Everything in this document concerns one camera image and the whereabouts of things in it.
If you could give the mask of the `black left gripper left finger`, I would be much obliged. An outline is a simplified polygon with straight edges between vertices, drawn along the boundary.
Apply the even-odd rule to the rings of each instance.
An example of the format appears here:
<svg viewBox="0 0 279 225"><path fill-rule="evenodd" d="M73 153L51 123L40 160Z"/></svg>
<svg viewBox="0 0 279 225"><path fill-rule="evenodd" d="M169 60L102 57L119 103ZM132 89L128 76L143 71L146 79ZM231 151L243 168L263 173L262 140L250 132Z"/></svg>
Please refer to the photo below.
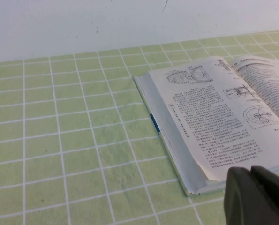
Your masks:
<svg viewBox="0 0 279 225"><path fill-rule="evenodd" d="M228 225L272 225L274 211L251 171L231 167L227 173L224 212Z"/></svg>

